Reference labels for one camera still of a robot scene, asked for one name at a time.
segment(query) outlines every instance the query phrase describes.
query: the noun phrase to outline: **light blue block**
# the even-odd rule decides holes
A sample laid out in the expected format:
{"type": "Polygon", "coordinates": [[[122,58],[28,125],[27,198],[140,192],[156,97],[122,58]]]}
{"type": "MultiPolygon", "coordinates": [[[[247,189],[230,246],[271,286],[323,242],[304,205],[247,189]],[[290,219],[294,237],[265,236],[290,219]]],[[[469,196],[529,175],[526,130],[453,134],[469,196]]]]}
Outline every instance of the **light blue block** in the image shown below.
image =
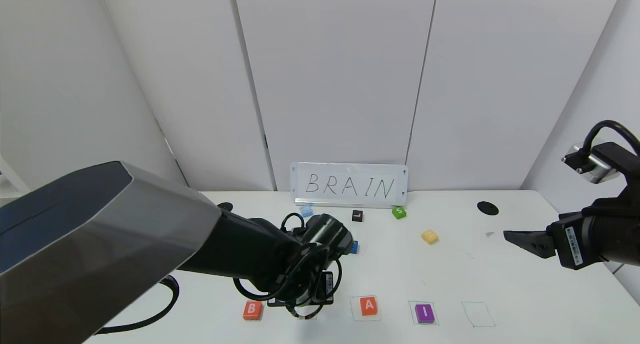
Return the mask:
{"type": "Polygon", "coordinates": [[[305,205],[305,206],[301,206],[300,207],[300,214],[302,215],[303,218],[309,217],[309,216],[313,216],[314,211],[311,209],[311,207],[309,205],[305,205]]]}

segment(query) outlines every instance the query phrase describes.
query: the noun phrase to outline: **black cable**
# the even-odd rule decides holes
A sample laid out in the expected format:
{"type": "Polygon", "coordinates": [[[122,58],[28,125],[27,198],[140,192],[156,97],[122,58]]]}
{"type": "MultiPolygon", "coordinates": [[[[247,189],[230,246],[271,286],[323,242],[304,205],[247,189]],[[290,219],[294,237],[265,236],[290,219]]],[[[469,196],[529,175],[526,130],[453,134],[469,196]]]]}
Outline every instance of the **black cable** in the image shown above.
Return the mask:
{"type": "Polygon", "coordinates": [[[340,281],[342,280],[342,267],[343,265],[340,264],[340,259],[336,259],[335,260],[336,264],[338,264],[338,280],[336,280],[336,286],[334,286],[334,288],[329,292],[329,294],[325,295],[323,299],[318,300],[317,298],[314,298],[314,300],[316,301],[320,301],[320,305],[318,305],[318,308],[316,310],[314,310],[311,314],[307,314],[307,315],[300,315],[298,314],[298,312],[296,312],[295,310],[295,306],[294,305],[286,305],[286,308],[288,310],[288,312],[291,313],[291,315],[295,316],[295,317],[302,317],[304,320],[308,320],[308,319],[313,319],[314,316],[318,315],[318,313],[320,312],[320,310],[322,310],[322,307],[324,307],[324,301],[327,300],[328,298],[330,298],[333,294],[335,294],[336,290],[338,290],[338,287],[340,286],[340,281]]]}
{"type": "Polygon", "coordinates": [[[149,317],[149,319],[138,321],[137,323],[118,325],[118,326],[106,326],[98,330],[98,332],[96,332],[95,334],[96,335],[110,334],[114,332],[124,332],[129,330],[135,330],[135,329],[153,324],[156,321],[162,319],[162,317],[167,315],[167,313],[171,310],[171,308],[173,308],[173,306],[175,305],[175,302],[178,301],[178,296],[180,295],[180,285],[178,285],[178,280],[176,280],[176,278],[174,278],[171,275],[165,276],[165,278],[163,278],[159,284],[162,284],[168,287],[169,289],[171,289],[171,293],[172,293],[172,297],[169,305],[167,305],[167,307],[165,307],[161,312],[158,312],[158,314],[153,315],[152,317],[149,317]]]}
{"type": "Polygon", "coordinates": [[[309,320],[309,319],[312,319],[314,316],[316,316],[318,312],[320,312],[320,310],[322,310],[322,307],[324,307],[324,303],[321,303],[320,305],[318,305],[318,308],[314,310],[311,314],[307,314],[304,316],[298,314],[298,312],[295,310],[295,306],[293,305],[285,305],[285,307],[287,308],[288,312],[291,313],[291,315],[295,317],[302,317],[304,320],[309,320]]]}
{"type": "Polygon", "coordinates": [[[589,134],[587,134],[584,139],[584,143],[582,144],[581,150],[584,153],[589,153],[591,151],[592,145],[594,143],[594,138],[603,127],[608,127],[617,132],[620,136],[622,136],[622,138],[624,138],[624,140],[627,141],[627,143],[629,143],[629,145],[631,145],[631,148],[634,150],[636,155],[640,156],[640,141],[638,141],[637,137],[635,137],[634,134],[629,131],[629,129],[624,127],[621,123],[613,120],[601,121],[591,128],[589,134]]]}
{"type": "Polygon", "coordinates": [[[288,283],[289,283],[288,281],[291,279],[292,276],[295,275],[295,273],[298,271],[298,269],[300,269],[300,266],[302,266],[302,264],[304,264],[305,262],[310,260],[311,257],[316,255],[316,253],[329,251],[329,246],[317,245],[315,243],[305,244],[304,246],[302,246],[301,250],[304,250],[304,249],[308,248],[309,246],[312,246],[312,248],[309,250],[309,252],[306,255],[304,255],[302,257],[302,259],[300,259],[300,261],[297,262],[297,264],[295,264],[295,266],[293,266],[293,268],[291,268],[289,270],[288,273],[285,274],[284,282],[282,282],[282,285],[280,286],[280,288],[278,290],[276,290],[274,293],[266,294],[266,295],[260,295],[260,294],[251,293],[247,289],[245,289],[244,286],[242,286],[242,283],[240,283],[240,279],[233,278],[234,279],[233,283],[234,283],[236,289],[238,289],[240,294],[244,295],[245,297],[247,297],[247,298],[249,298],[251,300],[265,301],[265,300],[273,299],[276,296],[279,296],[280,294],[282,294],[282,292],[286,288],[286,285],[288,285],[288,283]]]}
{"type": "Polygon", "coordinates": [[[301,227],[301,228],[304,228],[304,226],[305,226],[305,225],[304,225],[304,224],[305,224],[305,223],[304,223],[304,222],[305,222],[304,220],[305,220],[305,219],[302,217],[302,215],[298,214],[297,212],[292,212],[291,214],[286,215],[286,216],[284,217],[284,219],[282,220],[282,224],[280,225],[280,226],[281,226],[281,227],[280,227],[280,228],[281,228],[281,231],[283,231],[283,232],[287,232],[287,231],[286,231],[287,229],[285,228],[285,224],[286,224],[287,220],[289,220],[289,218],[290,218],[290,217],[292,217],[292,216],[297,216],[297,217],[300,219],[300,221],[301,221],[301,225],[300,225],[300,227],[301,227]]]}

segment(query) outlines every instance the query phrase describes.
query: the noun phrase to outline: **outlined square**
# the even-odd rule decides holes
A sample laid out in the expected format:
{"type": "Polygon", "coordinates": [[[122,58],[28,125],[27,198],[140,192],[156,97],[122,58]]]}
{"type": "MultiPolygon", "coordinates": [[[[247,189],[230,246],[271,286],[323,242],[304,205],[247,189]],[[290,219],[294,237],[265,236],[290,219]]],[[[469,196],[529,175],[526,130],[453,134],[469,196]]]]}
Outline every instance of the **outlined square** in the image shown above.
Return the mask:
{"type": "Polygon", "coordinates": [[[433,301],[414,301],[414,300],[409,300],[409,310],[411,310],[411,317],[413,317],[413,324],[414,325],[440,325],[440,322],[438,321],[438,312],[436,311],[436,305],[433,303],[433,301]],[[415,306],[417,304],[429,304],[432,306],[432,310],[433,310],[433,315],[436,317],[435,321],[432,323],[419,323],[418,322],[418,315],[416,314],[416,310],[415,310],[415,306]]]}
{"type": "Polygon", "coordinates": [[[462,301],[462,306],[465,308],[466,318],[474,328],[496,325],[496,321],[489,313],[489,307],[484,301],[462,301]]]}
{"type": "Polygon", "coordinates": [[[353,316],[354,321],[382,321],[382,309],[380,308],[380,301],[377,299],[375,295],[363,295],[363,296],[353,296],[349,301],[352,306],[351,314],[353,316]],[[362,315],[360,310],[359,300],[360,298],[369,298],[374,297],[376,299],[376,303],[378,305],[377,314],[375,315],[362,315]]]}

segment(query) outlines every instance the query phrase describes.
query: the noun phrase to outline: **white wall panel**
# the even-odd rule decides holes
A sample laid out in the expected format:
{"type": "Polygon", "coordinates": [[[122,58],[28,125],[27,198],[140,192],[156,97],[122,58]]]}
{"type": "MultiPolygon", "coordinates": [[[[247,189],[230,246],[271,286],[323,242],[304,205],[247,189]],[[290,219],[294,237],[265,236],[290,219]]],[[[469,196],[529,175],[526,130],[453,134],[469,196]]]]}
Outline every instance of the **white wall panel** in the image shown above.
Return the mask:
{"type": "MultiPolygon", "coordinates": [[[[618,196],[624,178],[590,184],[560,162],[601,120],[617,120],[640,136],[640,0],[618,0],[567,108],[522,184],[538,191],[559,212],[578,211],[596,198],[618,196]]],[[[598,138],[631,148],[611,129],[598,138]]]]}
{"type": "Polygon", "coordinates": [[[616,0],[437,0],[409,189],[517,189],[616,0]]]}
{"type": "Polygon", "coordinates": [[[190,186],[273,190],[232,0],[104,1],[190,186]]]}
{"type": "Polygon", "coordinates": [[[293,161],[404,164],[434,0],[237,0],[277,186],[293,161]]]}
{"type": "Polygon", "coordinates": [[[640,305],[640,268],[632,265],[624,265],[615,277],[620,284],[627,289],[631,297],[640,305]]]}
{"type": "Polygon", "coordinates": [[[21,191],[112,160],[185,183],[101,0],[0,0],[0,105],[21,191]]]}

